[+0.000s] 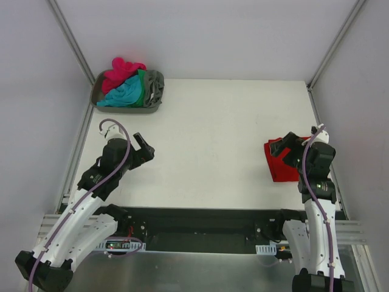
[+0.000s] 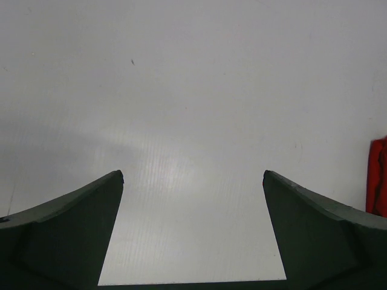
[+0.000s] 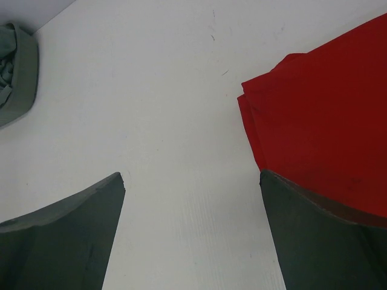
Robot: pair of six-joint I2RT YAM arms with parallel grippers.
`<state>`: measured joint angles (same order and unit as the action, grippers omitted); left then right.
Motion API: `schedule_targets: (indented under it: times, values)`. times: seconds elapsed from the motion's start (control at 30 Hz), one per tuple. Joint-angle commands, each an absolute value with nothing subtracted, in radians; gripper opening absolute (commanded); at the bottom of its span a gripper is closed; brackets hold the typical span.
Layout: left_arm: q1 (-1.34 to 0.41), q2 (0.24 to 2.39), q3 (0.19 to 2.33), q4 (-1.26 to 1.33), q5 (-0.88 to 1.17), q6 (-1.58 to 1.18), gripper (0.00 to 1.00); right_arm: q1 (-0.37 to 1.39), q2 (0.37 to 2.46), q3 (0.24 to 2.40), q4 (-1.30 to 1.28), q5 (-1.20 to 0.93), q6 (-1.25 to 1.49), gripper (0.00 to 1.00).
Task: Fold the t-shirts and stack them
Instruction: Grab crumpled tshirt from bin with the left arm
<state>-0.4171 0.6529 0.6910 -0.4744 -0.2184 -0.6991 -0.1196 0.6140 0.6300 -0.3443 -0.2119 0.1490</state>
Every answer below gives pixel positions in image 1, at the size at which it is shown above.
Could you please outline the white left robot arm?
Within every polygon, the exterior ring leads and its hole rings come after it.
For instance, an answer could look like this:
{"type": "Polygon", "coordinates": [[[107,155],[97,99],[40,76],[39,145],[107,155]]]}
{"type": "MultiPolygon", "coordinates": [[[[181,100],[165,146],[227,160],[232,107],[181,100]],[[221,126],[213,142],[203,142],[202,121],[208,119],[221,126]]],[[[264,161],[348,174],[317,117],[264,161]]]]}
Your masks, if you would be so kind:
{"type": "Polygon", "coordinates": [[[109,237],[136,242],[131,252],[142,248],[126,210],[114,204],[104,206],[108,196],[119,186],[124,174],[154,158],[154,148],[140,133],[134,134],[136,150],[129,137],[108,130],[103,153],[85,171],[74,198],[32,251],[21,251],[15,263],[29,291],[64,291],[84,259],[109,237]]]}

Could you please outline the teal t-shirt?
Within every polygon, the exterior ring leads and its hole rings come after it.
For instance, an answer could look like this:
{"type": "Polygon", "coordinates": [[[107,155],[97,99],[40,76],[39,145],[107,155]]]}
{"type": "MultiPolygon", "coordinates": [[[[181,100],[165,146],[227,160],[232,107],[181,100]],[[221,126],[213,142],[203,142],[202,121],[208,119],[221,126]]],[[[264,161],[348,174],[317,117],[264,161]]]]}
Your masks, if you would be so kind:
{"type": "Polygon", "coordinates": [[[139,97],[136,93],[136,85],[131,78],[125,80],[119,87],[110,90],[105,98],[96,103],[99,107],[122,108],[129,107],[139,97]]]}

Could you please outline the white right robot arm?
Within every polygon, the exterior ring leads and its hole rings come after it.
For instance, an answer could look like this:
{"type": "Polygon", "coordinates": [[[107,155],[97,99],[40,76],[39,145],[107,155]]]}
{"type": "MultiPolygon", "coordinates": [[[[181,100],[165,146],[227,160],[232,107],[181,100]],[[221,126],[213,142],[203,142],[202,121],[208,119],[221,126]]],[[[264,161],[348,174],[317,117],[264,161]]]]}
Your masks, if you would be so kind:
{"type": "Polygon", "coordinates": [[[293,132],[270,143],[270,154],[277,157],[285,150],[283,162],[298,173],[298,191],[306,217],[297,211],[281,210],[274,234],[287,240],[295,265],[292,291],[354,291],[346,280],[336,236],[336,187],[329,178],[336,150],[329,145],[323,127],[312,129],[303,139],[293,132]]]}

